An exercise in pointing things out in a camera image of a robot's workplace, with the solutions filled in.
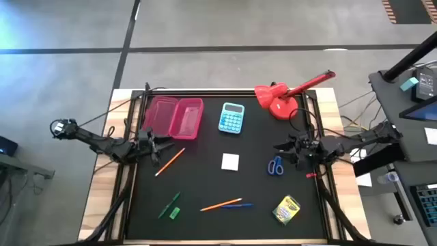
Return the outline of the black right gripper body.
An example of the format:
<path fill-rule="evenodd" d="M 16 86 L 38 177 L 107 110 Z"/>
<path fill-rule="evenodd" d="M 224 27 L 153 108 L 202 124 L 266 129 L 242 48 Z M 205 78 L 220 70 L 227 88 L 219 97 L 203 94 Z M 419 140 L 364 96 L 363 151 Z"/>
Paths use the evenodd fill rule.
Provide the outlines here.
<path fill-rule="evenodd" d="M 298 171 L 311 171 L 314 169 L 318 160 L 319 141 L 309 137 L 308 134 L 298 134 L 296 136 L 296 169 Z"/>

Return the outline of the orange pencil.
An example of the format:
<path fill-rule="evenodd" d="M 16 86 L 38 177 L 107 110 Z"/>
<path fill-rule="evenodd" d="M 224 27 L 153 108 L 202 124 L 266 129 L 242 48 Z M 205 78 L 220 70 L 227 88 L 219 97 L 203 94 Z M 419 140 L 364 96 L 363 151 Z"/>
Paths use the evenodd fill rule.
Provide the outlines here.
<path fill-rule="evenodd" d="M 170 164 L 172 164 L 184 151 L 186 148 L 182 148 L 175 156 L 173 156 L 159 171 L 155 173 L 155 177 L 159 176 L 162 172 L 164 172 Z"/>
<path fill-rule="evenodd" d="M 229 201 L 226 201 L 226 202 L 221 202 L 221 203 L 219 203 L 219 204 L 214 204 L 214 205 L 211 205 L 211 206 L 208 206 L 208 207 L 202 208 L 202 209 L 200 209 L 199 211 L 200 211 L 200 212 L 204 212 L 204 211 L 207 211 L 207 210 L 212 210 L 212 209 L 215 209 L 215 208 L 220 208 L 220 207 L 222 207 L 222 206 L 226 206 L 226 205 L 234 204 L 234 203 L 239 202 L 239 201 L 241 201 L 241 200 L 242 200 L 242 197 L 239 197 L 239 198 L 234 199 L 234 200 L 229 200 Z"/>

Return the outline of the blue-handled scissors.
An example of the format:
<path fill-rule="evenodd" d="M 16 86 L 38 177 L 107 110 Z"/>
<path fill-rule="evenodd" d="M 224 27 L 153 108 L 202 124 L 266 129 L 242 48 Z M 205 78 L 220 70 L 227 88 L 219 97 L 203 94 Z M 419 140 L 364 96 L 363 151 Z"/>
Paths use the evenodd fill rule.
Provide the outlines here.
<path fill-rule="evenodd" d="M 267 172 L 271 176 L 281 176 L 284 172 L 284 168 L 282 166 L 282 158 L 280 156 L 276 156 L 268 163 Z"/>

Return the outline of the green pen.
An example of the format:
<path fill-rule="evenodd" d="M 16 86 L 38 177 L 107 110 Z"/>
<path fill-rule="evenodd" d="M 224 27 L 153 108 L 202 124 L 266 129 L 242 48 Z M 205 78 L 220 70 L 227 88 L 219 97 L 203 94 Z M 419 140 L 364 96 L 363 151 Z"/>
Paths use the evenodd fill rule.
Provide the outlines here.
<path fill-rule="evenodd" d="M 179 198 L 181 192 L 178 192 L 174 195 L 174 197 L 172 198 L 172 200 L 161 210 L 158 218 L 160 219 L 166 212 L 167 210 L 175 203 L 175 201 Z"/>

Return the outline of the yellow-green crayon box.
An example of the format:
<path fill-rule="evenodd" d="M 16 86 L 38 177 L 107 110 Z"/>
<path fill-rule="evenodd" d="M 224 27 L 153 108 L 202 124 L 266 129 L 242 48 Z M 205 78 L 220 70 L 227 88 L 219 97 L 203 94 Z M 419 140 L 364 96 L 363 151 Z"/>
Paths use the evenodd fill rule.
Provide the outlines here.
<path fill-rule="evenodd" d="M 286 226 L 299 211 L 300 204 L 292 196 L 286 195 L 272 213 L 278 222 Z"/>

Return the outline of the white sticky note pad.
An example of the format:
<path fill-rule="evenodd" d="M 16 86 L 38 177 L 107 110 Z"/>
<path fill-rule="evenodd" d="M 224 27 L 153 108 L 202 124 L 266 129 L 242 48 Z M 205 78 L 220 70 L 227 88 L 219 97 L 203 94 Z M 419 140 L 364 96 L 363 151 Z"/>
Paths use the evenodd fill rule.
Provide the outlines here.
<path fill-rule="evenodd" d="M 238 171 L 239 166 L 239 155 L 223 153 L 221 169 L 228 171 Z"/>

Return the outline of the red desk lamp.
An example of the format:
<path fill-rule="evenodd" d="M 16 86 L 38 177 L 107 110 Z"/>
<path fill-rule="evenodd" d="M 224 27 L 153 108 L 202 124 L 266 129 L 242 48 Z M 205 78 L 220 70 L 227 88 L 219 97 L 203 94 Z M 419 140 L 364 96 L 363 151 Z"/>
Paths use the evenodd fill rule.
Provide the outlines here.
<path fill-rule="evenodd" d="M 258 85 L 254 88 L 254 92 L 263 109 L 268 109 L 270 114 L 278 120 L 288 120 L 297 113 L 298 103 L 294 98 L 295 95 L 335 76 L 335 72 L 327 70 L 293 89 L 290 89 L 285 83 L 272 83 L 271 85 Z"/>

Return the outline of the pink plastic pencil box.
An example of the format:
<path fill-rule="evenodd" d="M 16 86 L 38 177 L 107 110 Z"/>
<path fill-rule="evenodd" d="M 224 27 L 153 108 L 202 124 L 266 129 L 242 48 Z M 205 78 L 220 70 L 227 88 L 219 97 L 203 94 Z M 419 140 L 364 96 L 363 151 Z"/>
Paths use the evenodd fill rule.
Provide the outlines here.
<path fill-rule="evenodd" d="M 197 137 L 204 103 L 201 98 L 157 96 L 145 110 L 142 129 L 152 129 L 156 135 L 192 140 Z"/>

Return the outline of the black table mat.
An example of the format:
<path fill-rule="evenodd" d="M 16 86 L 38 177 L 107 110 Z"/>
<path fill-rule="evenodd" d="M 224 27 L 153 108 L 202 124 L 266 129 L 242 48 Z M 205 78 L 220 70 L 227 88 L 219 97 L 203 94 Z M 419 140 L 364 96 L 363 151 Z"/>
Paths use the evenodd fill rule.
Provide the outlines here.
<path fill-rule="evenodd" d="M 143 159 L 137 167 L 130 215 L 126 226 L 128 240 L 228 240 L 228 239 L 323 239 L 326 236 L 315 181 L 306 171 L 284 163 L 281 176 L 267 172 L 276 144 L 305 127 L 297 115 L 291 121 L 274 119 L 256 98 L 235 98 L 245 108 L 240 134 L 218 129 L 224 97 L 204 99 L 199 132 L 194 140 L 176 140 L 165 150 L 161 164 L 154 167 Z M 159 171 L 182 148 L 185 151 L 162 172 Z M 238 154 L 238 171 L 221 169 L 223 153 Z M 161 210 L 181 192 L 179 198 L 159 219 Z M 283 225 L 272 211 L 286 196 L 292 196 L 300 211 Z M 199 210 L 234 200 L 252 203 L 248 208 Z M 169 216 L 178 207 L 175 219 Z"/>

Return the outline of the clear water bottle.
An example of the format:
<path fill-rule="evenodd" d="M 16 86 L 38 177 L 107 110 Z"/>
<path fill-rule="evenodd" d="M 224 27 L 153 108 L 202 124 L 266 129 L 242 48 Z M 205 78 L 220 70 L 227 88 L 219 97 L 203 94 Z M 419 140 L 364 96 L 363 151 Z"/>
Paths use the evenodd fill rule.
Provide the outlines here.
<path fill-rule="evenodd" d="M 378 176 L 377 181 L 379 184 L 386 185 L 388 183 L 398 182 L 399 176 L 396 171 L 390 171 Z"/>

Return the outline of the grey side desk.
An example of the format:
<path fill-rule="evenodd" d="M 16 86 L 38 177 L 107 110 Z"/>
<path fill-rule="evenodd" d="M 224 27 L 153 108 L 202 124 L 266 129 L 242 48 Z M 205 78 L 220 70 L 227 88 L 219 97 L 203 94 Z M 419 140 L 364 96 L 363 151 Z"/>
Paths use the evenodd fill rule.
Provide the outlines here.
<path fill-rule="evenodd" d="M 427 240 L 427 246 L 437 246 L 437 227 L 427 227 L 418 206 L 410 192 L 411 186 L 437 184 L 437 146 L 429 145 L 425 134 L 426 128 L 437 129 L 437 122 L 408 120 L 399 117 L 416 105 L 410 94 L 403 92 L 400 85 L 411 77 L 410 70 L 399 75 L 392 83 L 386 82 L 379 72 L 369 75 L 369 82 L 376 98 L 382 106 L 387 120 L 396 126 L 403 135 L 399 140 L 405 160 L 394 163 L 400 175 L 401 183 L 406 190 L 413 211 Z"/>

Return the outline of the white paper sheet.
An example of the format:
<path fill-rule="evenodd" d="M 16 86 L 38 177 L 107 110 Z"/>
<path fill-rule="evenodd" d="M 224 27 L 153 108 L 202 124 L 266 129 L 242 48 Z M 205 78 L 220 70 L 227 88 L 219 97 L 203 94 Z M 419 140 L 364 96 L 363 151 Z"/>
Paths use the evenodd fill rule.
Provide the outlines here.
<path fill-rule="evenodd" d="M 427 143 L 437 146 L 437 128 L 424 128 Z"/>

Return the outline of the grey metal desk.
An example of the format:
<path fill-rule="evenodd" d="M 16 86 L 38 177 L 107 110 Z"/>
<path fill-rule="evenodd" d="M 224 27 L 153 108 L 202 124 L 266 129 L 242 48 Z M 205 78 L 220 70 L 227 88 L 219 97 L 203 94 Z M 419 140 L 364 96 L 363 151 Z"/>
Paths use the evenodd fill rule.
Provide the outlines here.
<path fill-rule="evenodd" d="M 27 188 L 33 188 L 35 194 L 40 194 L 42 187 L 35 183 L 35 175 L 43 179 L 52 179 L 54 169 L 47 169 L 28 164 L 18 158 L 0 154 L 0 246 L 8 246 L 17 229 L 20 203 Z"/>

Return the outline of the black power adapter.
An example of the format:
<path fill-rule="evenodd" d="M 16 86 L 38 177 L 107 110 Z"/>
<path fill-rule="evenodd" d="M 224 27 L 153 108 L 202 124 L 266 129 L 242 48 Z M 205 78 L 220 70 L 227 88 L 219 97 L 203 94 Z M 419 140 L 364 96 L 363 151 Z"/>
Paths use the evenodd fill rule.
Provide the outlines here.
<path fill-rule="evenodd" d="M 418 81 L 412 88 L 412 101 L 420 103 L 437 95 L 437 72 L 431 68 L 422 67 L 414 70 L 412 74 Z"/>

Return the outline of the dark electronic device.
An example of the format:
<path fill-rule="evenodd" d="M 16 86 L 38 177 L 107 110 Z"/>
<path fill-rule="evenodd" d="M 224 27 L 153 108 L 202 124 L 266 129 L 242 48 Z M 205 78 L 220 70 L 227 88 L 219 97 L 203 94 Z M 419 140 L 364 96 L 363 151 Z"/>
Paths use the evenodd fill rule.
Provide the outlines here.
<path fill-rule="evenodd" d="M 12 140 L 0 136 L 0 154 L 14 156 L 18 149 L 18 144 Z"/>

